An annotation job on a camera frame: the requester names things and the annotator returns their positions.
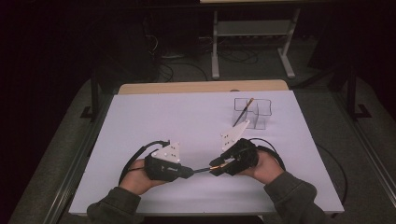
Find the cable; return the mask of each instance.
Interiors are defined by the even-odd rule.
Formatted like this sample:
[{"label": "cable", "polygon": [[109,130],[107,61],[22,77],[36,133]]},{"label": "cable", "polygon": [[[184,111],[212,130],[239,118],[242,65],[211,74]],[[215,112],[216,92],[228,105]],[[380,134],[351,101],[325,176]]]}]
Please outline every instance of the cable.
[{"label": "cable", "polygon": [[279,154],[277,154],[277,151],[276,151],[275,147],[271,143],[269,143],[267,140],[264,140],[262,138],[250,138],[248,140],[250,142],[251,142],[251,140],[261,140],[261,141],[267,143],[268,145],[270,145],[272,149],[270,149],[268,147],[264,147],[264,146],[257,146],[256,149],[269,153],[271,156],[273,156],[277,160],[277,163],[279,163],[279,166],[284,171],[286,171],[285,163],[283,162],[282,158],[280,158]]},{"label": "cable", "polygon": [[122,179],[126,176],[126,174],[130,171],[132,171],[133,169],[129,169],[129,167],[132,165],[132,163],[134,163],[134,161],[137,160],[137,158],[139,158],[139,156],[141,156],[143,154],[143,152],[146,151],[146,149],[148,149],[148,147],[152,147],[154,145],[161,145],[163,147],[168,146],[170,143],[168,142],[164,142],[164,141],[155,141],[152,143],[149,143],[143,147],[141,147],[139,150],[137,150],[137,152],[132,156],[131,159],[128,160],[128,162],[125,164],[124,168],[122,169],[121,175],[120,175],[120,180],[119,180],[119,184],[121,183]]},{"label": "cable", "polygon": [[150,53],[152,56],[154,56],[154,52],[155,52],[155,50],[158,47],[158,39],[157,39],[157,37],[155,35],[146,35],[146,37],[153,38],[155,40],[154,47],[152,48],[152,50],[148,51],[148,53]]},{"label": "cable", "polygon": [[262,139],[262,138],[250,138],[249,141],[251,141],[251,140],[260,140],[260,141],[263,141],[263,142],[267,143],[268,145],[270,145],[270,147],[271,147],[271,148],[274,150],[274,152],[276,152],[276,154],[277,154],[277,151],[276,151],[275,147],[274,147],[271,143],[269,143],[267,140],[264,140],[264,139]]},{"label": "cable", "polygon": [[161,56],[162,59],[181,59],[187,57],[185,54],[175,54],[169,56]]},{"label": "cable", "polygon": [[[348,191],[347,174],[346,174],[343,166],[341,165],[341,163],[334,157],[334,155],[328,149],[326,149],[325,147],[321,146],[318,143],[315,143],[315,145],[317,145],[318,147],[320,147],[321,149],[326,151],[332,157],[332,159],[335,161],[335,163],[337,163],[338,167],[340,168],[341,173],[343,174],[344,182],[345,182],[345,188],[344,188],[344,195],[343,195],[343,197],[341,199],[341,204],[344,205],[344,203],[347,200],[347,191]],[[332,215],[332,217],[336,217],[337,215],[338,215],[338,213],[335,213],[335,214]]]},{"label": "cable", "polygon": [[[226,61],[233,62],[233,63],[255,64],[255,63],[257,63],[259,61],[258,53],[254,52],[254,51],[251,51],[251,52],[253,52],[252,55],[250,55],[248,52],[243,51],[243,50],[240,50],[240,52],[246,53],[247,57],[244,58],[244,59],[240,59],[240,58],[234,56],[232,53],[228,54],[228,55],[225,55],[223,51],[218,51],[218,55],[222,59],[224,59]],[[252,58],[254,58],[254,61],[251,62],[251,63],[248,63],[248,61],[250,59],[252,59]]]},{"label": "cable", "polygon": [[[161,65],[164,66],[164,67],[166,67],[166,68],[168,68],[169,71],[170,71],[170,73],[166,73],[165,71],[163,71],[163,70],[161,69]],[[163,77],[165,78],[165,82],[173,81],[173,76],[174,76],[174,73],[175,73],[175,72],[174,72],[174,70],[173,70],[170,66],[168,66],[168,65],[166,65],[166,64],[164,64],[164,63],[161,63],[161,64],[159,65],[159,70],[160,70],[160,74],[163,75]]]},{"label": "cable", "polygon": [[201,71],[201,73],[202,73],[202,74],[204,75],[204,77],[205,77],[205,80],[208,81],[206,72],[205,72],[202,68],[200,68],[199,66],[197,66],[197,65],[195,65],[195,64],[193,64],[193,63],[168,63],[168,64],[189,65],[189,66],[195,67],[196,69],[198,69],[198,70]]}]

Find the gray sleeve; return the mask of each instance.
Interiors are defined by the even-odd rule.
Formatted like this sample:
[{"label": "gray sleeve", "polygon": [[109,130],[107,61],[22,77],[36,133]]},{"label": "gray sleeve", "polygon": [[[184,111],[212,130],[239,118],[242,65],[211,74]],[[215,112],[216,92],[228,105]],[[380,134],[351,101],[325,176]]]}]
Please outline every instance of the gray sleeve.
[{"label": "gray sleeve", "polygon": [[133,223],[140,197],[116,187],[98,203],[91,204],[87,215],[91,223]]},{"label": "gray sleeve", "polygon": [[315,203],[317,189],[290,173],[264,187],[285,223],[335,223]]}]

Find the white table surface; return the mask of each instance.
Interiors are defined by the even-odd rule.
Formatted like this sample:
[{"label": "white table surface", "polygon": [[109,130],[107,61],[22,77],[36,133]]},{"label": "white table surface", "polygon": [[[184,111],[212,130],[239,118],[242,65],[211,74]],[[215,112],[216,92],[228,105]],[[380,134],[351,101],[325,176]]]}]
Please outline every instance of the white table surface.
[{"label": "white table surface", "polygon": [[[232,128],[234,98],[269,99],[272,116],[266,130],[246,130],[277,150],[286,169],[318,189],[315,203],[325,212],[343,206],[308,130],[292,91],[239,91],[116,95],[78,186],[69,212],[87,207],[118,185],[125,163],[142,146],[157,140],[180,142],[181,164],[208,166],[221,153],[220,134]],[[156,147],[150,147],[144,158]],[[179,178],[142,195],[144,216],[260,215],[275,212],[263,185],[246,176],[201,173]]]}]

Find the person's right hand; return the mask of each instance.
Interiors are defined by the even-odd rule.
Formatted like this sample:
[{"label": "person's right hand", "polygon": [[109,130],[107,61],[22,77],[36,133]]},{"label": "person's right hand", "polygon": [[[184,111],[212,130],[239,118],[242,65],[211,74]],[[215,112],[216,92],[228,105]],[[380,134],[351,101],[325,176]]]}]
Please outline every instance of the person's right hand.
[{"label": "person's right hand", "polygon": [[240,175],[248,175],[266,185],[271,183],[279,175],[285,172],[279,166],[279,163],[277,163],[276,159],[268,152],[258,150],[257,154],[259,156],[257,165],[242,171],[239,173]]}]

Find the table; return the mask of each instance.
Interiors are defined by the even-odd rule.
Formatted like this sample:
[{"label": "table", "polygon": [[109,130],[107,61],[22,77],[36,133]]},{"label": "table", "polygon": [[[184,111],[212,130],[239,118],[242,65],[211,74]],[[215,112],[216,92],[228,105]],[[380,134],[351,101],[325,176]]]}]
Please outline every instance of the table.
[{"label": "table", "polygon": [[[201,0],[201,3],[248,3],[248,2],[274,2],[274,0]],[[219,79],[219,60],[218,60],[218,36],[236,35],[285,35],[286,41],[282,48],[278,48],[279,58],[285,68],[288,78],[295,78],[291,68],[287,53],[290,41],[293,37],[294,29],[297,24],[300,9],[294,9],[292,18],[288,20],[270,21],[219,21],[218,12],[214,13],[213,20],[213,50],[212,50],[212,77]]]},{"label": "table", "polygon": [[[278,85],[279,91],[274,91],[268,83]],[[273,115],[268,128],[245,130],[243,137],[259,136],[271,142],[289,171],[317,187],[316,203],[324,211],[342,212],[343,206],[293,92],[287,91],[281,80],[268,83],[229,81],[216,82],[216,85],[207,82],[121,87],[120,94],[114,97],[108,110],[69,212],[85,215],[89,204],[102,199],[117,185],[120,171],[132,155],[152,141],[169,139],[171,143],[180,142],[183,165],[192,169],[206,167],[220,154],[219,133],[232,126],[229,117],[235,97],[273,101]],[[160,93],[160,85],[167,93]],[[252,91],[247,91],[249,85],[253,86]],[[193,91],[198,92],[180,93],[177,86],[184,86],[186,91],[189,87],[196,88]],[[261,183],[246,176],[214,177],[209,173],[197,174],[190,179],[180,178],[151,189],[142,196],[137,209],[137,214],[144,216],[234,216],[273,212],[275,208]]]}]

